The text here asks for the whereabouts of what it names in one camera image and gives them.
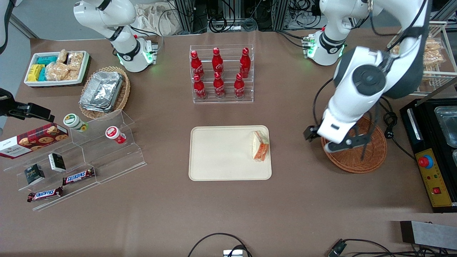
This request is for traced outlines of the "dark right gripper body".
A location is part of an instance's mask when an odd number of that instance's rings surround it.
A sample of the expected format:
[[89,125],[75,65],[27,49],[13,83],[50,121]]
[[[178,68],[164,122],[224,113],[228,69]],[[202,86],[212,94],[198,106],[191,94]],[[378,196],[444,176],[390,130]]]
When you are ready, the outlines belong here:
[[0,88],[0,115],[15,117],[15,118],[26,118],[25,116],[25,107],[26,104],[20,103],[14,100],[13,95]]

